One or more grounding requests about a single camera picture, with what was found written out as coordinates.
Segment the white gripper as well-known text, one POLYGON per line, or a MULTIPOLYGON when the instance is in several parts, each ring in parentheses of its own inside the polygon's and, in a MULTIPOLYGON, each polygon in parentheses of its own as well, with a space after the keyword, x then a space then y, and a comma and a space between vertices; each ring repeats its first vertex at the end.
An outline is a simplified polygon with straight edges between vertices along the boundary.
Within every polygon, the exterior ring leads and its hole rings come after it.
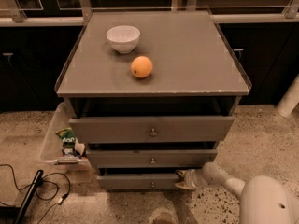
POLYGON ((186 177, 187 184, 184 181, 175 184, 179 189, 198 189, 206 185, 202 169, 176 170, 176 174, 182 178, 186 177))

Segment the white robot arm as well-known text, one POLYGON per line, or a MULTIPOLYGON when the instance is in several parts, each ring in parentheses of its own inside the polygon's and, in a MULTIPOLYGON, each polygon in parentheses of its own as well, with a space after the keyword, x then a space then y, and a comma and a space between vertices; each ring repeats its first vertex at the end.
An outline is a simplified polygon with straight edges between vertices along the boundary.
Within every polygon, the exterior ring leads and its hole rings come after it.
POLYGON ((244 182, 214 162, 201 169, 177 170, 180 189, 222 186, 240 201, 240 224, 299 224, 299 200, 276 179, 258 175, 244 182))

